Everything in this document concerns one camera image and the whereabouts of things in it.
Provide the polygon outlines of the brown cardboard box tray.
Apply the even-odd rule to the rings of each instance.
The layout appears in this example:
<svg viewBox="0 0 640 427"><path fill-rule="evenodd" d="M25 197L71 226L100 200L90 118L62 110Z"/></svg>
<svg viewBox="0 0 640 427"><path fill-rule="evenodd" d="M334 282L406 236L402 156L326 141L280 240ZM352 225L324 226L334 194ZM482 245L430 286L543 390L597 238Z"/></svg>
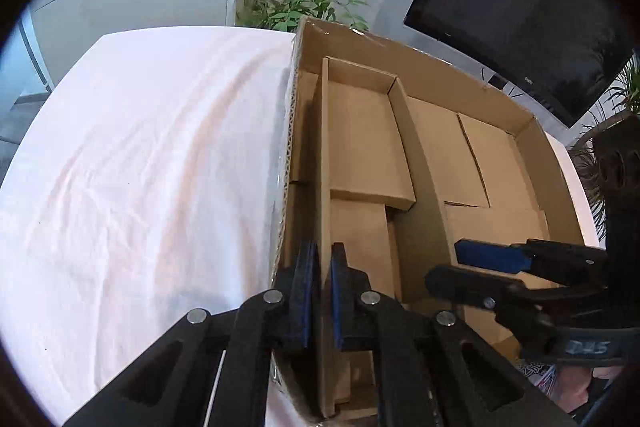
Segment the brown cardboard box tray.
<svg viewBox="0 0 640 427"><path fill-rule="evenodd" d="M372 287L422 313L459 239L597 244L565 146L512 98L399 42L306 17L288 77L277 265L343 244Z"/></svg>

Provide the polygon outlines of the pink tablecloth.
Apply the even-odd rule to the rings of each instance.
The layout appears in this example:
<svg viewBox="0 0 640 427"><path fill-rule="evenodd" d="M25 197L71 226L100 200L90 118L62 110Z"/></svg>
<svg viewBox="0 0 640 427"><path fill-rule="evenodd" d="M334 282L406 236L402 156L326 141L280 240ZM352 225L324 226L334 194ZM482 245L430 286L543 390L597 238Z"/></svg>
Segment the pink tablecloth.
<svg viewBox="0 0 640 427"><path fill-rule="evenodd" d="M62 424L186 312L267 288L293 36L106 35L1 184L1 341Z"/></svg>

